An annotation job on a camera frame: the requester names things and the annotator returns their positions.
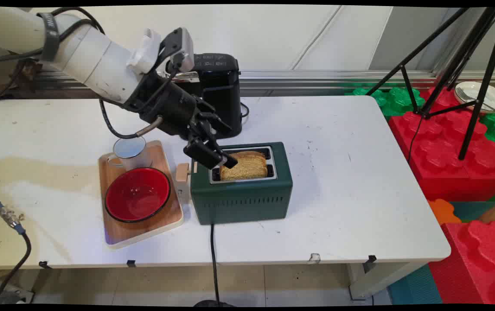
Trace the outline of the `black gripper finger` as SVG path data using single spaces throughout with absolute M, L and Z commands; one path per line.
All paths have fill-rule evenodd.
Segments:
M 212 129 L 218 133 L 228 135 L 232 131 L 232 128 L 226 124 L 221 118 L 212 112 L 198 112 L 197 118 L 200 121 L 206 121 Z
M 188 143 L 183 152 L 208 169 L 221 166 L 233 168 L 238 164 L 235 157 L 220 148 L 208 122 L 192 122 L 188 125 Z

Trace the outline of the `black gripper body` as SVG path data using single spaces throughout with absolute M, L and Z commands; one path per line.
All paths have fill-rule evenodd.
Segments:
M 157 72 L 142 76 L 138 86 L 125 101 L 125 110 L 139 114 L 140 119 L 149 124 L 161 116 L 163 122 L 158 128 L 184 140 L 190 134 L 188 126 L 195 123 L 199 116 L 209 122 L 217 120 L 212 106 Z

